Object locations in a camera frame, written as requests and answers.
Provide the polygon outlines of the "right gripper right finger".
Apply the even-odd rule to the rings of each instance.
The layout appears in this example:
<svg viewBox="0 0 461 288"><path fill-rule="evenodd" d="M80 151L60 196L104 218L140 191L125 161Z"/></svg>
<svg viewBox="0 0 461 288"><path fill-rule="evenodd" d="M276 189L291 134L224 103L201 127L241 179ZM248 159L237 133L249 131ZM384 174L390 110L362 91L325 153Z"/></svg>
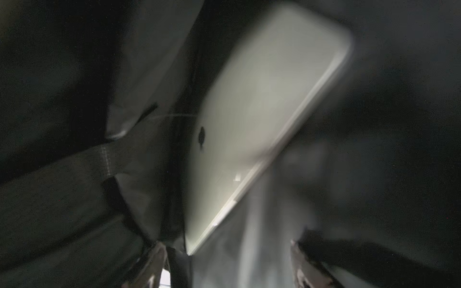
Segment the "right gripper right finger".
<svg viewBox="0 0 461 288"><path fill-rule="evenodd" d="M292 278L295 288L343 288L343 285L321 264L318 258L308 253L303 244L316 240L318 235L304 230L299 239L290 246Z"/></svg>

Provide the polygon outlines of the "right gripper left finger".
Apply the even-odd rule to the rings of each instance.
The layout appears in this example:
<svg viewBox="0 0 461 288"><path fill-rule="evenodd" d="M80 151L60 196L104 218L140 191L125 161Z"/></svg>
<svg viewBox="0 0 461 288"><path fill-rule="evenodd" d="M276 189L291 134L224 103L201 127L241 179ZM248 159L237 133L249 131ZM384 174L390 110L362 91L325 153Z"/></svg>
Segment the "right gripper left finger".
<svg viewBox="0 0 461 288"><path fill-rule="evenodd" d="M123 288L159 288L163 270L168 266L166 246L156 242L148 253L141 257L130 270Z"/></svg>

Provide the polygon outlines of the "grey zippered laptop bag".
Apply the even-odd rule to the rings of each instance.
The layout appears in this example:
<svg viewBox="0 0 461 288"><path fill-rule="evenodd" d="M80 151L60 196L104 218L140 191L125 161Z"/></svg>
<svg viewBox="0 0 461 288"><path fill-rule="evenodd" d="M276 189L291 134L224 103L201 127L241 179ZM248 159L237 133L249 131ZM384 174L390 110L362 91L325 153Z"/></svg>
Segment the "grey zippered laptop bag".
<svg viewBox="0 0 461 288"><path fill-rule="evenodd" d="M237 42L292 3L344 66L195 254L195 122ZM344 288L461 285L459 1L2 1L1 286L122 288L156 242L174 288L294 288L303 244Z"/></svg>

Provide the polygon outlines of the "silver apple laptop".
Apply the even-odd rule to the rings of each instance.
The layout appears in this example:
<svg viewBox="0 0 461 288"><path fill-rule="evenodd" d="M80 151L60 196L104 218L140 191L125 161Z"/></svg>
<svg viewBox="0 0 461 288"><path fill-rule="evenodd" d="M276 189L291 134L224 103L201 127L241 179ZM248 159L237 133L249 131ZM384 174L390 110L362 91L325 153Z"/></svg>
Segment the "silver apple laptop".
<svg viewBox="0 0 461 288"><path fill-rule="evenodd" d="M275 158L353 48L340 25L289 2L251 26L206 92L185 173L188 255Z"/></svg>

